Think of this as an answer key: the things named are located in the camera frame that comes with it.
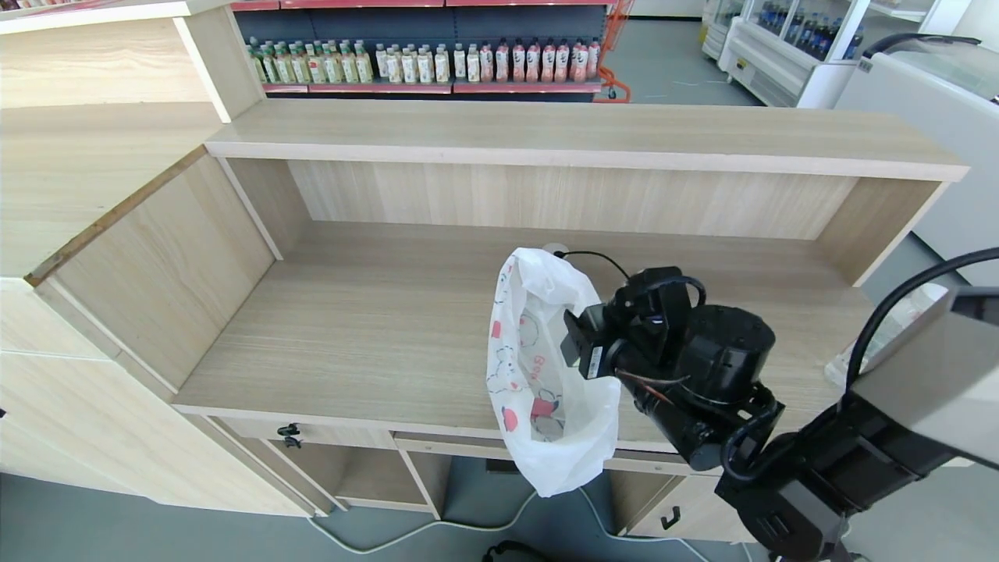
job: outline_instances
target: white wall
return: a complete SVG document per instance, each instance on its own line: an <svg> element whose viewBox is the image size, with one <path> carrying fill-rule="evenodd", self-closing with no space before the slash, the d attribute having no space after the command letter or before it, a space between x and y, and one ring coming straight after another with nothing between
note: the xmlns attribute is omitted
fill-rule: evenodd
<svg viewBox="0 0 999 562"><path fill-rule="evenodd" d="M700 17L705 0L634 0L632 16Z"/></svg>
<svg viewBox="0 0 999 562"><path fill-rule="evenodd" d="M975 37L992 49L999 49L999 1L971 0L954 35Z"/></svg>

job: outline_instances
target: gray floor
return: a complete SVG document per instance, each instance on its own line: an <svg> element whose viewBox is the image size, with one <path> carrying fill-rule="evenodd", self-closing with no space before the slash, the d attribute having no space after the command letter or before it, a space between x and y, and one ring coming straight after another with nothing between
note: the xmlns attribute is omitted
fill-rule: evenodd
<svg viewBox="0 0 999 562"><path fill-rule="evenodd" d="M631 88L631 103L762 105L725 83L725 73L700 52L699 33L700 22L628 21L605 65Z"/></svg>

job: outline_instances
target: power cord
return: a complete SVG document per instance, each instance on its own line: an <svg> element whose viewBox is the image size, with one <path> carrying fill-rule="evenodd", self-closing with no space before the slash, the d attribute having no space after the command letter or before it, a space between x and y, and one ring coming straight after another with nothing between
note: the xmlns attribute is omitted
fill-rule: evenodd
<svg viewBox="0 0 999 562"><path fill-rule="evenodd" d="M711 562L707 558L704 558L704 556L700 552L697 552L697 549L690 546L690 544L683 539L674 538L674 537L662 537L662 538L618 537L617 535L610 534L609 532L607 532L605 528L603 528L603 522L600 521L600 516L596 512L596 506L593 505L593 501L589 499L589 494L587 494L586 490L582 488L579 488L579 492L582 494L582 497L586 500L586 503L589 504L589 511L593 514L593 518L596 519L596 522L599 523L600 530L603 532L604 537L608 539L613 539L615 541L635 542L635 543L678 542L681 545L683 545L687 550L689 550L690 553L697 558L697 560L700 560L700 562ZM356 548L347 544L346 542L341 540L340 537L333 534L332 531L317 523L315 519L309 519L309 524L315 527L321 533L323 533L323 535L326 536L326 538L336 543L337 546L339 546L340 548L343 548L344 550L352 552L354 554L366 555L366 554L373 554L375 552L379 552L380 550L385 550L391 546L397 545L405 541L406 539L414 535L418 535L426 531L427 529L431 529L433 527L440 527L440 526L454 527L456 529L479 531L483 533L497 533L500 531L505 531L506 529L509 529L516 524L516 522L520 519L520 515L522 515L523 511L527 508L527 504L529 504L530 501L533 500L535 497L537 497L537 492L531 492L530 495L527 496L527 499L523 500L523 503L520 504L520 508L516 510L516 514L513 515L513 518L510 519L508 523L499 525L499 527L476 527L475 525L467 525L465 523L457 523L454 521L431 521L430 523L421 525L420 527L417 527L416 529L410 531L409 533L406 533L395 539L392 539L387 543L383 543L378 546L373 546L371 548ZM752 557L749 556L749 550L745 548L744 545L743 545L743 551L746 553L746 559L748 560L748 562L753 562Z"/></svg>

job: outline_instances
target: refrigerator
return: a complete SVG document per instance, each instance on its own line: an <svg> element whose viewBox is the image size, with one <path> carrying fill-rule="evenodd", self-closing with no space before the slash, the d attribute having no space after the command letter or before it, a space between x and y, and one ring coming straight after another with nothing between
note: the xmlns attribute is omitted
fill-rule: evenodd
<svg viewBox="0 0 999 562"><path fill-rule="evenodd" d="M999 245L999 53L977 39L902 34L863 53L835 109L898 115L971 166L914 226L944 259ZM960 272L999 286L999 262Z"/></svg>

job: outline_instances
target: black hook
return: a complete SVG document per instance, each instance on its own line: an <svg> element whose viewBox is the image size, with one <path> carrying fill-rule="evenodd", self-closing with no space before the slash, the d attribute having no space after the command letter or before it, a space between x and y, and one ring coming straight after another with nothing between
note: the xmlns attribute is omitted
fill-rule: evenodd
<svg viewBox="0 0 999 562"><path fill-rule="evenodd" d="M662 522L662 530L663 531L665 531L666 529L668 529L668 528L672 527L673 525L675 525L676 522L679 521L679 520L680 520L680 508L676 507L675 505L673 506L673 517L672 517L672 519L666 519L665 517L660 517L659 518L659 521Z"/></svg>

